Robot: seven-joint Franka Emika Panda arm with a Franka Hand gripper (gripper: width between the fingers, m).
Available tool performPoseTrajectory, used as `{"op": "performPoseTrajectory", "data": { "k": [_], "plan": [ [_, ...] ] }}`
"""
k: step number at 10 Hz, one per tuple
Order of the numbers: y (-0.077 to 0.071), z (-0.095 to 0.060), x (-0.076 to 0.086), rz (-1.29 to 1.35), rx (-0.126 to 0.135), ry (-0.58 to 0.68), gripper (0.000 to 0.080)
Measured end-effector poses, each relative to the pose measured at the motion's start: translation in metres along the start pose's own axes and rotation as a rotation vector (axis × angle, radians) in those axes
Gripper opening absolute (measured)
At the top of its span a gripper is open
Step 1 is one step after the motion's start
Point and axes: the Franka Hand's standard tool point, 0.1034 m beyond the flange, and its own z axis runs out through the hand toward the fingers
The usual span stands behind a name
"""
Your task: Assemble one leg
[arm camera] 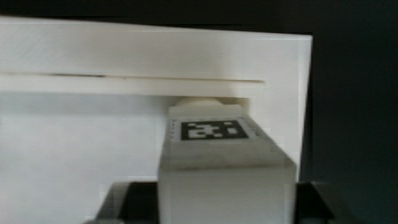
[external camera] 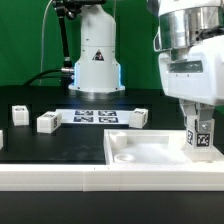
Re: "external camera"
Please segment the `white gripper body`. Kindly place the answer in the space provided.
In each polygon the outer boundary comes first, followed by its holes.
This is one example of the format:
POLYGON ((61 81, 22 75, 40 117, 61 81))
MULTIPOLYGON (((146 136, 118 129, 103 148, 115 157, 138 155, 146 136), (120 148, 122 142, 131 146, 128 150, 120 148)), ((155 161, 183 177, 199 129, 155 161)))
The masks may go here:
POLYGON ((224 48, 192 47, 183 72, 171 71, 177 64, 167 52, 159 55, 162 88, 167 96, 213 106, 224 105, 224 48))

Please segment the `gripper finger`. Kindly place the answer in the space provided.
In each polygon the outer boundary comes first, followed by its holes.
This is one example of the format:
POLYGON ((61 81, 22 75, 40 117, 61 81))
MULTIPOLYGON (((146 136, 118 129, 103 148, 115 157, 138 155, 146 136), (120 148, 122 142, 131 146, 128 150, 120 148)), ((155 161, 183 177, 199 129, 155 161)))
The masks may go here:
POLYGON ((196 131, 210 133, 213 130, 214 107, 204 103, 196 104, 196 131))
POLYGON ((184 125, 190 127, 196 118, 195 103, 189 100, 180 99, 180 108, 184 116, 184 125))

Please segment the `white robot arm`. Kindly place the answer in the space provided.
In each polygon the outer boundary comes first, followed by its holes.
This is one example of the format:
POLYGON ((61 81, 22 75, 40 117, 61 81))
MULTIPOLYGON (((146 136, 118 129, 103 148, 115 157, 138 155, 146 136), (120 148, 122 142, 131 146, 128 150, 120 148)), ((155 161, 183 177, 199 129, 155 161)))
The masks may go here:
MULTIPOLYGON (((199 133, 214 127, 214 107, 224 105, 224 0, 146 0, 157 16, 153 40, 162 88, 180 100, 185 124, 199 133)), ((79 93, 123 88, 115 60, 114 19, 94 1, 81 8, 81 55, 75 63, 79 93)))

